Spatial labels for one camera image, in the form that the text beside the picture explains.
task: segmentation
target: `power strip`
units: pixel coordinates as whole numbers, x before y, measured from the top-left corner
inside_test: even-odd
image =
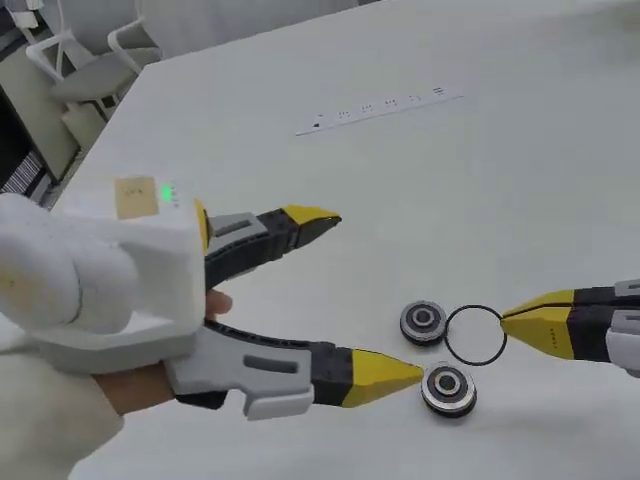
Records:
[[[296,132],[296,136],[308,135],[310,133],[319,132],[335,128],[340,125],[360,122],[369,118],[380,117],[390,113],[402,112],[411,108],[425,107],[427,105],[435,105],[437,103],[448,102],[462,98],[455,92],[451,92],[443,87],[437,87],[426,95],[406,95],[400,97],[390,97],[379,102],[366,103],[358,108],[351,110],[340,110],[334,114],[318,115],[309,122],[308,125]]]

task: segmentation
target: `bearing inner ring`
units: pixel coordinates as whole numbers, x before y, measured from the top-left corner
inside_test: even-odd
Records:
[[[436,390],[442,395],[451,397],[460,391],[462,384],[456,375],[451,372],[439,372],[434,379]]]
[[[411,320],[418,327],[428,327],[434,321],[433,312],[428,308],[416,308],[411,313]]]

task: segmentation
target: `o-ring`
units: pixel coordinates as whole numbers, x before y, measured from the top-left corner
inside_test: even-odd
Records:
[[[447,350],[449,350],[449,353],[453,355],[453,358],[455,358],[459,362],[464,363],[465,365],[469,365],[471,367],[484,367],[498,360],[498,358],[500,358],[504,353],[504,349],[507,347],[507,338],[508,338],[506,333],[502,337],[502,345],[500,345],[500,349],[498,349],[498,352],[490,359],[484,360],[482,362],[473,362],[471,360],[466,360],[462,358],[460,355],[458,355],[455,352],[455,350],[451,347],[451,344],[449,343],[449,326],[451,324],[451,320],[453,320],[453,318],[456,315],[458,315],[460,312],[463,312],[465,310],[473,310],[473,309],[484,310],[486,312],[489,312],[492,315],[494,315],[498,319],[498,321],[502,321],[502,315],[500,315],[491,307],[487,307],[485,305],[463,305],[459,308],[456,308],[453,312],[451,312],[451,315],[449,315],[449,318],[447,318],[447,321],[444,324],[444,344],[447,347]]]

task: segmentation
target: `ball bearing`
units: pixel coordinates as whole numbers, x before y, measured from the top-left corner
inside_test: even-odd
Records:
[[[404,307],[400,315],[400,331],[415,345],[434,345],[442,340],[447,315],[440,305],[418,301]]]
[[[468,415],[478,399],[471,376],[447,362],[425,370],[420,390],[427,406],[447,418]]]

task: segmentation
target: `white table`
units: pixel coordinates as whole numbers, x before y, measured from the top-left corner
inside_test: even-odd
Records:
[[[335,209],[337,229],[225,286],[225,321],[423,365],[450,357],[401,337],[415,299],[503,310],[640,276],[638,22],[465,3],[371,5],[148,67],[62,200],[155,173],[216,213]],[[466,97],[293,135],[320,110],[436,85]],[[458,344],[490,354],[497,327],[464,324]],[[239,395],[217,413],[168,404],[128,419],[74,478],[637,478],[640,381],[515,341],[471,373],[479,403],[456,424],[416,389],[262,423]]]

